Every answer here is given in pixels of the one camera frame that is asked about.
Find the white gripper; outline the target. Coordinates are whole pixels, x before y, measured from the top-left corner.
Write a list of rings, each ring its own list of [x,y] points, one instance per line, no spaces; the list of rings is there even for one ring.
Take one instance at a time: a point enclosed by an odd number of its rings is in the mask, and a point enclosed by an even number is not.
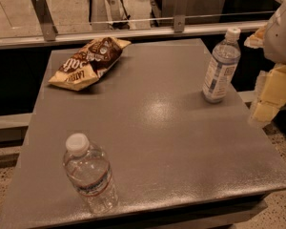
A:
[[[269,71],[261,71],[255,83],[255,99],[250,107],[248,122],[258,128],[268,125],[286,104],[286,0],[269,19],[246,38],[244,45],[263,49],[264,56],[275,62]]]

